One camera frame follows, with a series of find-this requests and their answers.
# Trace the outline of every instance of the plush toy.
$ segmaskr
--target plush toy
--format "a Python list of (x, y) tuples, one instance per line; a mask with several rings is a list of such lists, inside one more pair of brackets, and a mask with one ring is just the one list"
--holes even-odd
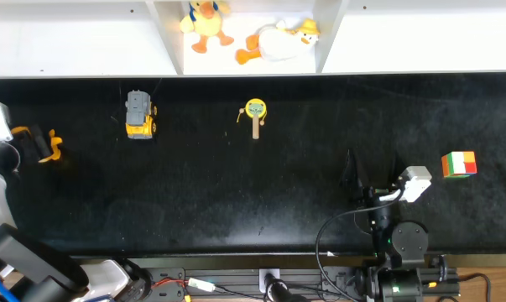
[(291, 59), (312, 49), (319, 35), (316, 22), (309, 18), (296, 30), (287, 29), (284, 21), (280, 21), (275, 26), (265, 26), (258, 34), (249, 36), (246, 40), (249, 51), (238, 50), (236, 60), (243, 65), (260, 57), (269, 61)]
[(234, 39), (226, 36), (222, 31), (221, 13), (230, 13), (230, 8), (226, 3), (215, 1), (191, 1), (189, 2), (189, 14), (180, 22), (180, 30), (184, 33), (190, 33), (195, 30), (201, 36), (201, 41), (193, 44), (191, 48), (199, 54), (206, 53), (206, 43), (208, 38), (217, 36), (221, 40), (221, 45), (227, 46), (234, 42)]

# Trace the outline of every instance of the colorful cube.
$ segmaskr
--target colorful cube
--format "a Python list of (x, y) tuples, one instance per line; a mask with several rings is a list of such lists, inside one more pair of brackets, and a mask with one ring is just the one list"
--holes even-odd
[(445, 178), (464, 178), (477, 173), (473, 151), (456, 151), (441, 158)]

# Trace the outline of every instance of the black table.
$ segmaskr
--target black table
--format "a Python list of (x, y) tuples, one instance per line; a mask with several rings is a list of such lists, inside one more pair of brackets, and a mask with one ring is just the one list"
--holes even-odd
[[(126, 94), (153, 94), (159, 136), (126, 137)], [(269, 114), (260, 139), (237, 112)], [(404, 217), (431, 253), (506, 253), (506, 74), (0, 81), (15, 125), (64, 139), (59, 163), (8, 177), (18, 227), (76, 255), (310, 253), (321, 224), (353, 209), (347, 149), (386, 184), (397, 152), (432, 186)], [(473, 150), (478, 174), (444, 180), (441, 156)], [(350, 217), (322, 250), (371, 254)]]

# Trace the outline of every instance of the toy truck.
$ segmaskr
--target toy truck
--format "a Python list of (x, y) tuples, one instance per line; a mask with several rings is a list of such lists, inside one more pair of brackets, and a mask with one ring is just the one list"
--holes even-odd
[(158, 108), (143, 91), (130, 91), (126, 101), (126, 132), (132, 139), (150, 139), (156, 131), (155, 117)]

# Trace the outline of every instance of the duck's head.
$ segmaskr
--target duck's head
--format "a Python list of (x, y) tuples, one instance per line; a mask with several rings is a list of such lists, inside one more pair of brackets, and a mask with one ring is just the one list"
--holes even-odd
[(214, 1), (190, 1), (189, 2), (191, 12), (196, 11), (202, 17), (211, 19), (219, 9)]
[(316, 22), (312, 19), (306, 19), (300, 28), (296, 29), (295, 35), (301, 39), (301, 42), (307, 45), (314, 45), (318, 42), (320, 32), (316, 27)]

